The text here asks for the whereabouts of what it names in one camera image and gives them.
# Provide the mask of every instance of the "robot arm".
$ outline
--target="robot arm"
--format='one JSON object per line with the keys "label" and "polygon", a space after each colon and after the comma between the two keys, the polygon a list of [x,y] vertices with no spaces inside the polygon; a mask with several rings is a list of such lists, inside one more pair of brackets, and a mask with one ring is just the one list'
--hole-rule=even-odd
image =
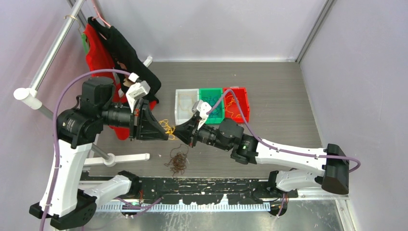
{"label": "robot arm", "polygon": [[[82,84],[80,107],[65,110],[57,117],[60,166],[47,217],[59,230],[85,225],[97,207],[120,195],[139,194],[139,177],[126,171],[94,188],[78,189],[85,159],[104,125],[129,128],[130,138],[137,140],[168,139],[168,134],[152,115],[148,101],[141,99],[144,90],[132,94],[137,100],[129,102],[129,107],[112,102],[114,89],[110,78],[91,78]],[[37,218],[42,217],[46,207],[54,170],[53,167],[43,198],[30,207],[30,214]]]}
{"label": "robot arm", "polygon": [[176,126],[173,134],[190,147],[194,147],[199,141],[225,151],[232,149],[231,158],[241,164],[275,164],[295,168],[293,171],[271,172],[268,184],[270,190],[276,193],[283,194],[291,190],[319,186],[331,193],[348,194],[348,161],[311,158],[279,151],[282,149],[311,153],[317,157],[345,156],[339,146],[329,144],[326,149],[308,149],[262,140],[278,148],[273,150],[258,142],[255,137],[244,134],[244,129],[232,119],[225,118],[219,128],[204,124],[208,116],[206,112],[210,109],[208,103],[197,102],[192,110],[193,117],[186,123]]}

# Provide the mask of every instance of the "clothes hanger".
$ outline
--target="clothes hanger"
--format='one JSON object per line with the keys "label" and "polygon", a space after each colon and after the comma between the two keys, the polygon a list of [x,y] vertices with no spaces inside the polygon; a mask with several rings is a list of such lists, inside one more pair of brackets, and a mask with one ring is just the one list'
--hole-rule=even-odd
{"label": "clothes hanger", "polygon": [[[110,28],[111,25],[110,25],[107,21],[105,21],[105,20],[102,18],[101,14],[99,13],[98,8],[96,7],[95,0],[92,0],[92,4],[93,4],[93,8],[94,8],[94,10],[95,10],[95,12],[96,12],[96,17],[93,17],[92,20],[95,20],[95,19],[97,19],[97,18],[100,18],[100,19],[102,20],[102,22],[103,22],[106,26],[108,26],[108,28]],[[105,40],[107,40],[106,37],[103,36],[103,34],[99,33],[99,35],[102,36],[102,38],[104,38]]]}

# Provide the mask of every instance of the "white wall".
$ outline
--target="white wall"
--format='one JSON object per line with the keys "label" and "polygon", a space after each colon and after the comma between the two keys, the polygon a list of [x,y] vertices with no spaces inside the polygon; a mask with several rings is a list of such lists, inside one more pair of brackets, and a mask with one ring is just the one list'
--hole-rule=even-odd
{"label": "white wall", "polygon": [[301,64],[324,143],[362,167],[350,196],[365,231],[407,230],[408,2],[339,0]]}
{"label": "white wall", "polygon": [[[29,86],[70,8],[64,0],[21,0],[4,1],[0,11],[0,230],[37,230],[39,220],[29,215],[28,209],[41,199],[51,169],[51,121],[15,100],[13,92]],[[38,98],[54,108],[62,88],[86,71],[89,69],[74,25]],[[75,105],[80,85],[74,88],[61,109]]]}
{"label": "white wall", "polygon": [[185,61],[295,60],[326,0],[98,2],[140,59]]}

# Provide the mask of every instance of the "plastic container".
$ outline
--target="plastic container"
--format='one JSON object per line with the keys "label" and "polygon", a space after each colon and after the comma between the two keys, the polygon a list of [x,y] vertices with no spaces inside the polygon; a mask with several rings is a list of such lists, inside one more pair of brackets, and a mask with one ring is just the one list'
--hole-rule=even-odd
{"label": "plastic container", "polygon": [[192,117],[192,107],[199,101],[198,89],[177,89],[176,104],[174,106],[174,118],[176,125],[187,122]]}
{"label": "plastic container", "polygon": [[[221,97],[222,88],[202,88],[200,89],[200,100],[207,102],[212,106],[216,104]],[[206,124],[220,124],[225,118],[224,101],[208,116]]]}
{"label": "plastic container", "polygon": [[[242,109],[243,115],[246,121],[249,122],[249,102],[248,102],[248,95],[246,93],[246,88],[223,88],[224,92],[228,89],[232,89],[237,97],[240,107]],[[225,118],[231,118],[237,123],[243,123],[243,118],[240,114],[238,109],[237,103],[234,100],[234,97],[229,92],[224,98],[224,105],[225,105]]]}

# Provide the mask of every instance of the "red cloth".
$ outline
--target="red cloth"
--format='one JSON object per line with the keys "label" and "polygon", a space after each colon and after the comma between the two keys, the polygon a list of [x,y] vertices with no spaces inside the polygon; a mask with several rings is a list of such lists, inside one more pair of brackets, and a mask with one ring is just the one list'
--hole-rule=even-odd
{"label": "red cloth", "polygon": [[[89,52],[86,56],[86,61],[91,71],[99,70],[99,69],[113,69],[115,64],[112,60],[111,55],[106,50],[106,48],[102,45],[101,41],[99,40],[98,33],[95,31],[93,27],[89,24],[86,26],[84,34],[87,36],[88,43],[89,43]],[[116,82],[115,77],[112,72],[104,72],[93,74],[93,77],[109,77],[111,78],[115,85],[116,90],[113,98],[113,102],[122,102],[126,103],[126,96],[123,95],[122,98],[119,97],[118,91],[120,90],[120,82]],[[126,140],[129,137],[129,129],[128,128],[118,128],[112,127],[115,130],[116,136],[120,140]]]}

